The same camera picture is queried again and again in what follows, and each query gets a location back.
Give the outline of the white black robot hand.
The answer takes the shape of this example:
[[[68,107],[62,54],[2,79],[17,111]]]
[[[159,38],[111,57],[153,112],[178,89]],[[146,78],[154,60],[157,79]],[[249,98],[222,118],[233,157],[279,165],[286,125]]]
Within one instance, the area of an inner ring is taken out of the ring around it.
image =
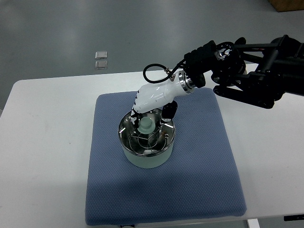
[[[177,71],[164,82],[143,85],[138,90],[131,109],[131,122],[138,128],[142,114],[160,107],[163,108],[160,124],[171,121],[177,110],[177,104],[173,102],[174,98],[192,93],[195,87],[183,70]]]

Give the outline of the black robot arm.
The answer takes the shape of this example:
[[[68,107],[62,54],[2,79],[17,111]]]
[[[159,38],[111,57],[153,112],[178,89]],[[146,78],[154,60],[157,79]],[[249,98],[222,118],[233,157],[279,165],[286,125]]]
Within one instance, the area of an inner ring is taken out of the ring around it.
[[[304,45],[284,35],[271,43],[236,42],[215,44],[213,40],[187,53],[173,70],[158,64],[169,79],[181,68],[191,85],[201,88],[204,73],[212,71],[215,94],[270,109],[283,94],[304,94]]]

